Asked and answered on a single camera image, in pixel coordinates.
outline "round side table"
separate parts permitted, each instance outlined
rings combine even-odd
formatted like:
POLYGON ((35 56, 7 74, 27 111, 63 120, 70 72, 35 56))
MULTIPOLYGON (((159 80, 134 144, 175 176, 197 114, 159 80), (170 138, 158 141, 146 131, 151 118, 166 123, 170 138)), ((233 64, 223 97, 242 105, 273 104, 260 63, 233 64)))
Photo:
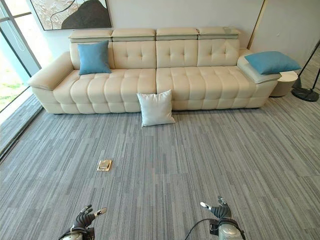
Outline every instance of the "round side table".
POLYGON ((298 79, 298 75, 294 71, 283 71, 280 74, 281 77, 277 80, 278 83, 270 94, 270 97, 282 97, 288 94, 298 79))

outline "white wall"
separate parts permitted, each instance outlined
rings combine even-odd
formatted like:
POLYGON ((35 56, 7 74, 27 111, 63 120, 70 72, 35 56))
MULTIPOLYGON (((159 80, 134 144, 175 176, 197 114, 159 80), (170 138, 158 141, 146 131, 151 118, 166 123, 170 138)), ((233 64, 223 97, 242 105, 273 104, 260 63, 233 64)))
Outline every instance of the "white wall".
POLYGON ((280 51, 302 67, 319 39, 320 0, 268 0, 250 49, 280 51))
MULTIPOLYGON (((236 27, 246 47, 263 0, 107 0, 113 28, 236 27)), ((72 30, 43 31, 54 57, 69 50, 72 30)))

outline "glass window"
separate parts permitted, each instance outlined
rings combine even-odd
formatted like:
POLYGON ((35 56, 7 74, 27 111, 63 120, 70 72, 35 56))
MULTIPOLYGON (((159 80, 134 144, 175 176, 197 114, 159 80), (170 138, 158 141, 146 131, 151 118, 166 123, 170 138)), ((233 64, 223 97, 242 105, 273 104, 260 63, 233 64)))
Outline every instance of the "glass window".
POLYGON ((8 17, 6 11, 3 9, 3 7, 0 5, 0 19, 4 17, 8 17))
POLYGON ((0 111, 28 86, 29 75, 0 34, 0 111))
POLYGON ((48 65, 53 57, 34 17, 25 15, 17 17, 15 21, 41 67, 48 65))
POLYGON ((26 0, 5 0, 5 3, 13 16, 30 12, 26 0))

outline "painting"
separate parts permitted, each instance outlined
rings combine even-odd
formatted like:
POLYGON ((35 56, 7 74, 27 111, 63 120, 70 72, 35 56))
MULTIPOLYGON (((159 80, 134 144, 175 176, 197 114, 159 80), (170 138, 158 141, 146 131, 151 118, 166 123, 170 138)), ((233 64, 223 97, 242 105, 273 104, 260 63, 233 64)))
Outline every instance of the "painting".
POLYGON ((44 30, 111 28, 107 0, 31 0, 44 30))

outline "sofa backrest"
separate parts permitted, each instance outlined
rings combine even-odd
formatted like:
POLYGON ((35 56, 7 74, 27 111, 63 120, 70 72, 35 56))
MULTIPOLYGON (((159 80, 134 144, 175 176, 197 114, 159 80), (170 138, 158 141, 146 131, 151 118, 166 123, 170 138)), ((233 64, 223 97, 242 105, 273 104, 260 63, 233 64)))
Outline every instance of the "sofa backrest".
POLYGON ((78 44, 109 40, 111 69, 235 66, 240 32, 229 27, 171 27, 75 30, 70 38, 74 69, 80 69, 78 44))
POLYGON ((198 40, 197 66, 235 66, 239 48, 238 39, 198 40))

